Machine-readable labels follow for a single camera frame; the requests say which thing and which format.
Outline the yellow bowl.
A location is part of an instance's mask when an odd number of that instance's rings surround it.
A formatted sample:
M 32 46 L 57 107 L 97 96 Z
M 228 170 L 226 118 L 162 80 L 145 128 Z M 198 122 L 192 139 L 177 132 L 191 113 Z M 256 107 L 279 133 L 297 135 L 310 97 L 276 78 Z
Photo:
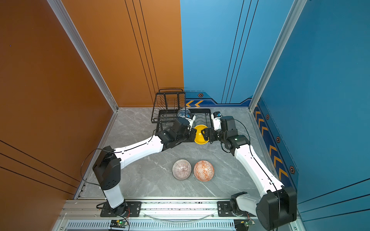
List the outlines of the yellow bowl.
M 197 125 L 195 127 L 196 134 L 194 138 L 194 142 L 199 145 L 204 145 L 209 142 L 209 140 L 205 139 L 203 134 L 201 133 L 202 130 L 207 129 L 208 127 L 205 125 Z

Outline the blue white floral bowl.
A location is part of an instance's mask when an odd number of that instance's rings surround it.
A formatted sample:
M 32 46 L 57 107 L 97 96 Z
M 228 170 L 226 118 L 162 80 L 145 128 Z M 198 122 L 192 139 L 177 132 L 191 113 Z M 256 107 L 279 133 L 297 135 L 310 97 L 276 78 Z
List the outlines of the blue white floral bowl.
M 182 108 L 177 112 L 177 117 L 192 118 L 192 113 L 186 108 Z

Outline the pink striped bowl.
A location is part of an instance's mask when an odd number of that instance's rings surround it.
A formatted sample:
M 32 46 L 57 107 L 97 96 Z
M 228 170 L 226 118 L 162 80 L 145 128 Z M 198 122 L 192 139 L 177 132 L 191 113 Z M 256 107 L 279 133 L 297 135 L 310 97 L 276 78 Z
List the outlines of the pink striped bowl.
M 172 175 L 180 181 L 186 180 L 189 178 L 192 172 L 191 164 L 185 160 L 177 160 L 172 167 Z

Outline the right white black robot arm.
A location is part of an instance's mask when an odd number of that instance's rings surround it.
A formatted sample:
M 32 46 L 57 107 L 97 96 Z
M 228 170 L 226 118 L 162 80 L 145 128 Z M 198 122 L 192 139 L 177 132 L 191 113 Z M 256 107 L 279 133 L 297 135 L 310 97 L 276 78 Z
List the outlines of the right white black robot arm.
M 203 129 L 202 136 L 209 142 L 219 141 L 244 166 L 260 194 L 259 197 L 245 192 L 232 195 L 232 212 L 237 216 L 244 213 L 255 214 L 267 231 L 296 221 L 295 189 L 285 186 L 269 171 L 255 153 L 250 138 L 239 134 L 234 117 L 215 112 L 211 118 L 213 128 Z

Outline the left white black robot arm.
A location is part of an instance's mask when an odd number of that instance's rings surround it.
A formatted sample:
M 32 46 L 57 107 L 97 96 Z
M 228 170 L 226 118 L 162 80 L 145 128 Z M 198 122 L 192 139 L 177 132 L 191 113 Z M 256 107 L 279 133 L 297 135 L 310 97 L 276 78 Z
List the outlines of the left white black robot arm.
M 92 169 L 106 197 L 110 212 L 122 216 L 127 211 L 128 205 L 119 187 L 123 168 L 151 154 L 174 148 L 185 141 L 194 142 L 196 132 L 187 119 L 179 117 L 172 126 L 156 132 L 146 140 L 116 149 L 111 146 L 104 147 Z

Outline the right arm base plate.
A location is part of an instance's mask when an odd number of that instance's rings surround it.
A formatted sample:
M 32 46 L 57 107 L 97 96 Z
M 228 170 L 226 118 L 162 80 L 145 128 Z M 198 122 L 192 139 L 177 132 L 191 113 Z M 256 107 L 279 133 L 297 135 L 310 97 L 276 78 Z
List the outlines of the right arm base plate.
M 219 217 L 237 217 L 237 205 L 234 202 L 229 201 L 218 201 L 217 211 Z

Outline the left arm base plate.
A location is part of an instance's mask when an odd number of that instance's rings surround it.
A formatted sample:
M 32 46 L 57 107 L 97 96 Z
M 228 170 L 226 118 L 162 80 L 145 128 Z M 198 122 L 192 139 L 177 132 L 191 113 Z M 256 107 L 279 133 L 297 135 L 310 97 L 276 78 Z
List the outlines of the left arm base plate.
M 124 202 L 116 208 L 111 208 L 108 202 L 98 204 L 97 209 L 101 211 L 100 217 L 139 217 L 142 203 L 140 201 Z

